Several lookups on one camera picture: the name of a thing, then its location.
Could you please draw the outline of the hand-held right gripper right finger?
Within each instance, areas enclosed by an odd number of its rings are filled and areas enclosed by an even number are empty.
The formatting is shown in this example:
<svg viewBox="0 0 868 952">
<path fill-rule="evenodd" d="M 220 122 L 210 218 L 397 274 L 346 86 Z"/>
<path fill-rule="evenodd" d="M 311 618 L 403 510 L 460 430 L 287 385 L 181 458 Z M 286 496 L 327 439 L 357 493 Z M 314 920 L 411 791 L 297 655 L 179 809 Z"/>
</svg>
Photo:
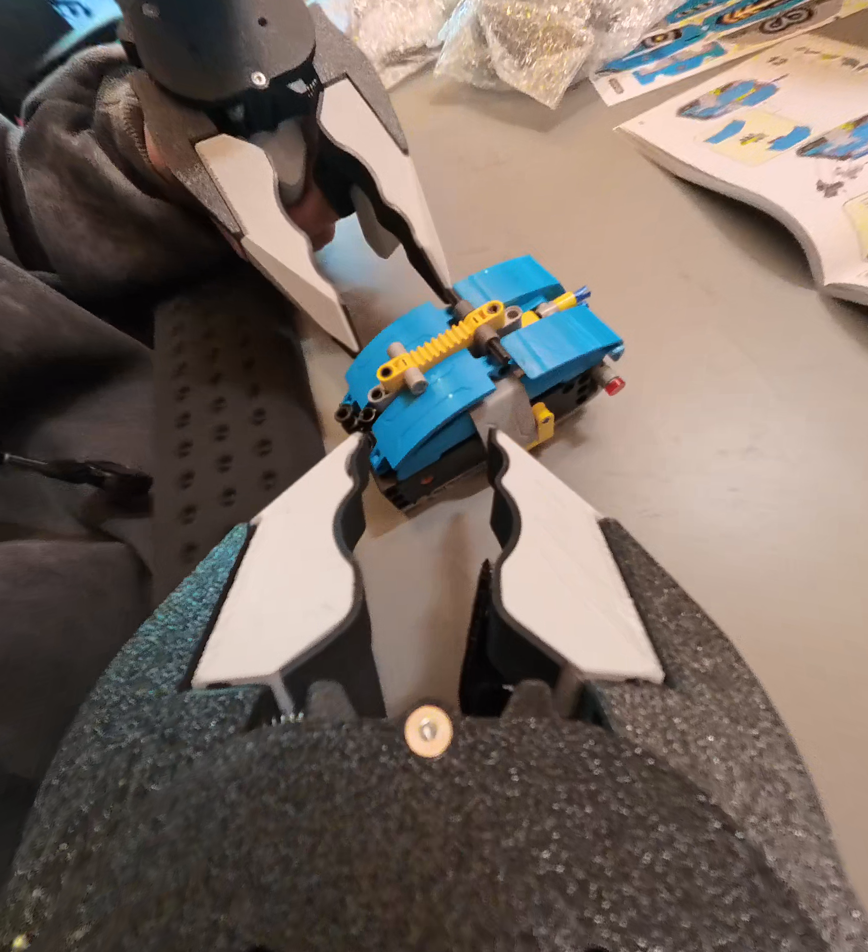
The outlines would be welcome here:
<svg viewBox="0 0 868 952">
<path fill-rule="evenodd" d="M 663 684 L 665 673 L 594 506 L 501 430 L 487 441 L 500 546 L 494 604 L 511 631 L 585 681 Z"/>
</svg>

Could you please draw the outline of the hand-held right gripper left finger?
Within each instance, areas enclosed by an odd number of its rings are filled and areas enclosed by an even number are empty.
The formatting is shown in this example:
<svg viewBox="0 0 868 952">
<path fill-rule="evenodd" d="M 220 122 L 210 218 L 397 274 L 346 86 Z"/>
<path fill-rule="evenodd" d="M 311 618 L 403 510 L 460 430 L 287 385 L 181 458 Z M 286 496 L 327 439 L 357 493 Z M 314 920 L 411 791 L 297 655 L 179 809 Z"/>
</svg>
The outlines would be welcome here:
<svg viewBox="0 0 868 952">
<path fill-rule="evenodd" d="M 331 649 L 361 645 L 371 624 L 355 548 L 370 476 L 365 434 L 349 436 L 249 523 L 192 687 L 263 684 L 305 691 L 328 680 Z"/>
</svg>

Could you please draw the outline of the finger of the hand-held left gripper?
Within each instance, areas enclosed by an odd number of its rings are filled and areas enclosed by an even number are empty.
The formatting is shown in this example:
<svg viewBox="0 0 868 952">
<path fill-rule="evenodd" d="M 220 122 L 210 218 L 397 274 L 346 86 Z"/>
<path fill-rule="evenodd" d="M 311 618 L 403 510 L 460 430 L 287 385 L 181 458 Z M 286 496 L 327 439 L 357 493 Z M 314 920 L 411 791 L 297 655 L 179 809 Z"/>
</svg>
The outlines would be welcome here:
<svg viewBox="0 0 868 952">
<path fill-rule="evenodd" d="M 308 234 L 284 208 L 263 150 L 227 134 L 204 139 L 195 149 L 235 216 L 248 260 L 336 342 L 359 351 L 338 292 L 318 268 Z"/>
<path fill-rule="evenodd" d="M 402 247 L 440 301 L 455 303 L 440 236 L 411 155 L 349 79 L 324 89 L 318 122 L 328 145 L 327 165 L 350 186 L 352 205 L 370 247 L 383 258 Z"/>
</svg>

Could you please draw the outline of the blue toy brick car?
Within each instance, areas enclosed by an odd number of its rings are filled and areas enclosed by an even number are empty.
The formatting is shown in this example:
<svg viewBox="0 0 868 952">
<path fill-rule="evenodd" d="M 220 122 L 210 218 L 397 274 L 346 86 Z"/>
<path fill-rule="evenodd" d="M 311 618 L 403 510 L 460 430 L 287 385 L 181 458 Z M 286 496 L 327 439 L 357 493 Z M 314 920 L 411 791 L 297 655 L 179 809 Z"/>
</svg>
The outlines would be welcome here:
<svg viewBox="0 0 868 952">
<path fill-rule="evenodd" d="M 481 269 L 455 290 L 473 312 L 457 325 L 423 303 L 383 327 L 345 373 L 335 417 L 370 433 L 383 495 L 407 510 L 480 468 L 489 432 L 526 449 L 552 440 L 597 394 L 625 385 L 625 344 L 530 255 Z"/>
</svg>

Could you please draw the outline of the person's left forearm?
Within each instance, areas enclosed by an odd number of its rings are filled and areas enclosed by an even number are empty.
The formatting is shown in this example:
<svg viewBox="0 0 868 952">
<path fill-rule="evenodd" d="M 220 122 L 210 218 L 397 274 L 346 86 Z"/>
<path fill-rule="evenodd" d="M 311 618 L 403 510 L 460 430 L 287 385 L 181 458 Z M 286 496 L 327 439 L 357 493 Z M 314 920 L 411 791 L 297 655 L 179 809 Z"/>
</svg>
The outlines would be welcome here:
<svg viewBox="0 0 868 952">
<path fill-rule="evenodd" d="M 235 259 L 152 164 L 132 73 L 116 44 L 76 54 L 29 94 L 9 141 L 16 250 L 80 295 L 187 282 Z"/>
</svg>

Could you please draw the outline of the clear plastic bag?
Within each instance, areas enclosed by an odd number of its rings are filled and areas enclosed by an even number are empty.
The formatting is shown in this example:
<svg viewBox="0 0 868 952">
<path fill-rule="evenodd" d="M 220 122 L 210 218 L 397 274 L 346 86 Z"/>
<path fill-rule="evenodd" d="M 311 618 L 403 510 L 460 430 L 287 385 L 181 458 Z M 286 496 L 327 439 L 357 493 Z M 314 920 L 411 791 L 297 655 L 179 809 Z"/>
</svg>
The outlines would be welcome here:
<svg viewBox="0 0 868 952">
<path fill-rule="evenodd" d="M 370 60 L 385 89 L 426 69 L 440 54 L 440 30 L 455 2 L 321 1 L 329 19 Z"/>
<path fill-rule="evenodd" d="M 440 30 L 434 75 L 556 109 L 620 24 L 624 2 L 464 1 Z"/>
</svg>

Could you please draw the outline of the black perforated panel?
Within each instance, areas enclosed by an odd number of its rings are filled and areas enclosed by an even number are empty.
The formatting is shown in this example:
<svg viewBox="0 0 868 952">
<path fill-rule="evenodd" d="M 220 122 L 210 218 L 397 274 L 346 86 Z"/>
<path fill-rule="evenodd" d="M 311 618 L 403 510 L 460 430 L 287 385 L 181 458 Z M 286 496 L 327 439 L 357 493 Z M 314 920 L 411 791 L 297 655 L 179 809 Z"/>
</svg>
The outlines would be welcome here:
<svg viewBox="0 0 868 952">
<path fill-rule="evenodd" d="M 155 318 L 154 583 L 165 598 L 324 456 L 292 308 L 215 281 Z"/>
</svg>

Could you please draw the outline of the blue sticker sheet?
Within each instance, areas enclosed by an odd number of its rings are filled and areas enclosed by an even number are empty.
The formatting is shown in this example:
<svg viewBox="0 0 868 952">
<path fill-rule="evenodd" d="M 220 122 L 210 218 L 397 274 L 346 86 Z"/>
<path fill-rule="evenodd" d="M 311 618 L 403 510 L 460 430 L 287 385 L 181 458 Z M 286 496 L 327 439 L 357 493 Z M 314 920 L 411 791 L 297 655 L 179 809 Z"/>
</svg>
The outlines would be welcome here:
<svg viewBox="0 0 868 952">
<path fill-rule="evenodd" d="M 686 2 L 592 75 L 612 106 L 868 9 L 868 1 Z"/>
</svg>

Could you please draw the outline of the open instruction booklet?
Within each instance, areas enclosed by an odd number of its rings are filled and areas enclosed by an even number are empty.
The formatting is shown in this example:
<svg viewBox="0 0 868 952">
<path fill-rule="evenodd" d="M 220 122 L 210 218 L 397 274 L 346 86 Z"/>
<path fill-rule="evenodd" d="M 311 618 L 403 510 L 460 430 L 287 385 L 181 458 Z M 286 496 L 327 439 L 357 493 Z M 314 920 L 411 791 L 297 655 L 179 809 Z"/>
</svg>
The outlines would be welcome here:
<svg viewBox="0 0 868 952">
<path fill-rule="evenodd" d="M 780 223 L 822 292 L 868 307 L 868 48 L 803 34 L 617 132 Z"/>
</svg>

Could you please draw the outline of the black drawstring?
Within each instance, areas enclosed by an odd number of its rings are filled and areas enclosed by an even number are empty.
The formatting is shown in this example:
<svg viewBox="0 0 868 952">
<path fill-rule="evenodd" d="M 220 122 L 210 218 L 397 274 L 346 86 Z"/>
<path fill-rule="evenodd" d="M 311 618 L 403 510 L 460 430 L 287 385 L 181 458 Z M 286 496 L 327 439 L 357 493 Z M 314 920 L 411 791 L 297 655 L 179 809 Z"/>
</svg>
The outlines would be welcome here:
<svg viewBox="0 0 868 952">
<path fill-rule="evenodd" d="M 148 503 L 153 478 L 104 460 L 40 460 L 0 449 L 0 470 L 29 472 L 47 480 L 92 487 L 113 506 L 136 507 Z"/>
</svg>

